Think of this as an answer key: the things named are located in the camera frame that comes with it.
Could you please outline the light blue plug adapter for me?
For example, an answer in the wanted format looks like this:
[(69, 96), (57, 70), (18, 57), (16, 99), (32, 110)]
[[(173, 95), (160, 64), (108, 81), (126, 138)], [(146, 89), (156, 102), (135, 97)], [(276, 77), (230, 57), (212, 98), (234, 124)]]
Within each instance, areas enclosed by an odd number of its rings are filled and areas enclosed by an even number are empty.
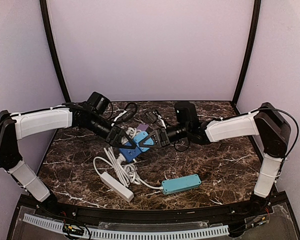
[(137, 147), (143, 153), (150, 149), (149, 147), (146, 147), (146, 146), (153, 146), (154, 145), (153, 139), (151, 137), (148, 138), (148, 135), (149, 134), (146, 131), (141, 131), (136, 136), (133, 137), (134, 143), (137, 145)]

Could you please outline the dark blue cube socket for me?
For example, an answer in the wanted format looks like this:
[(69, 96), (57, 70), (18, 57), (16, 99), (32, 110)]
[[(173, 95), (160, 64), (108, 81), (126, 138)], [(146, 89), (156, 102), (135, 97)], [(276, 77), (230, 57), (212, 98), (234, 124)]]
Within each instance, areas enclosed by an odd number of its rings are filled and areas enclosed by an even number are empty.
[(135, 159), (142, 153), (138, 147), (136, 147), (135, 149), (120, 148), (119, 152), (123, 155), (128, 163), (131, 163), (133, 159)]

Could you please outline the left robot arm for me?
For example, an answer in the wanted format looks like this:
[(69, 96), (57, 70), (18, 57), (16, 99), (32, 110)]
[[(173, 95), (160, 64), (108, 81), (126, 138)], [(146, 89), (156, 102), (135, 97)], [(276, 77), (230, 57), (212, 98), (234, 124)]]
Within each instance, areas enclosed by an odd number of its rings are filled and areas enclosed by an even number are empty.
[(55, 195), (23, 160), (18, 141), (38, 133), (72, 127), (85, 128), (115, 148), (124, 148), (122, 138), (130, 143), (127, 149), (136, 147), (125, 130), (75, 103), (23, 113), (3, 110), (0, 112), (0, 168), (40, 203), (55, 200)]

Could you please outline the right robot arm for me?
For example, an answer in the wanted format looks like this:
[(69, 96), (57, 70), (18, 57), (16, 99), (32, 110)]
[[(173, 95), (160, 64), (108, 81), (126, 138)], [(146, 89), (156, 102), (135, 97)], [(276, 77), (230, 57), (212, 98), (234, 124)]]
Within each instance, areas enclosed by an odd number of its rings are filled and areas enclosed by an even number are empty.
[[(200, 121), (195, 105), (188, 101), (177, 102), (174, 110), (177, 124), (152, 131), (139, 142), (141, 148), (164, 148), (184, 138), (197, 145), (209, 145), (231, 138), (260, 136), (263, 160), (252, 195), (265, 199), (271, 194), (284, 161), (294, 148), (294, 144), (289, 144), (291, 126), (283, 117), (289, 117), (289, 113), (269, 102), (250, 112), (210, 121)], [(146, 143), (149, 139), (153, 140), (152, 145)]]

